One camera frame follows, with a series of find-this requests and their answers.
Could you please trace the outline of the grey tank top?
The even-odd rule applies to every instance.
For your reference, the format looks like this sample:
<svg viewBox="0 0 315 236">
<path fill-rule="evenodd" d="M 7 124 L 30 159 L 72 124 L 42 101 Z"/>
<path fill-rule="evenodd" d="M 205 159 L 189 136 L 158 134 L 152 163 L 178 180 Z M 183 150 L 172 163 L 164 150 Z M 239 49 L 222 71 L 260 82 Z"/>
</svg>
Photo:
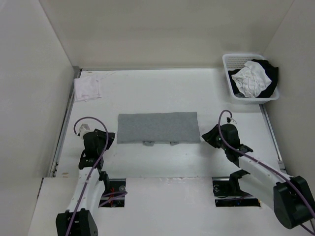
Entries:
<svg viewBox="0 0 315 236">
<path fill-rule="evenodd" d="M 198 144 L 196 112 L 119 114 L 118 144 Z"/>
</svg>

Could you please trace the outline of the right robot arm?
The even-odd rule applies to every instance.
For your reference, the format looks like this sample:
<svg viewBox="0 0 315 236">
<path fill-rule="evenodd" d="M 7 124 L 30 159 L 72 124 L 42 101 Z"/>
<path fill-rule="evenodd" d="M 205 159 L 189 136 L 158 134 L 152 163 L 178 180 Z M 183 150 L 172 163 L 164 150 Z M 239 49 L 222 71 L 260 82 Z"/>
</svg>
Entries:
<svg viewBox="0 0 315 236">
<path fill-rule="evenodd" d="M 249 156 L 253 150 L 242 144 L 233 124 L 215 125 L 202 135 L 205 142 L 224 151 L 239 170 L 232 173 L 228 189 L 233 194 L 249 193 L 265 203 L 287 229 L 302 226 L 315 217 L 315 200 L 307 181 L 292 177 Z"/>
</svg>

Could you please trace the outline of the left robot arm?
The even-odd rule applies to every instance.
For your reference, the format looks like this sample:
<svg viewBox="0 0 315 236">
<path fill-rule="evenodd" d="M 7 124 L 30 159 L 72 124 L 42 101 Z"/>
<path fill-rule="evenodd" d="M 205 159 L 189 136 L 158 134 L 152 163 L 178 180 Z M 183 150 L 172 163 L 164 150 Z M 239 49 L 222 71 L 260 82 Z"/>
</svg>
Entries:
<svg viewBox="0 0 315 236">
<path fill-rule="evenodd" d="M 108 174 L 102 170 L 103 154 L 111 147 L 115 133 L 98 129 L 91 131 L 87 124 L 82 124 L 79 136 L 84 143 L 78 165 L 79 176 L 67 209 L 56 217 L 59 236 L 97 236 L 94 213 L 101 196 L 110 192 Z"/>
</svg>

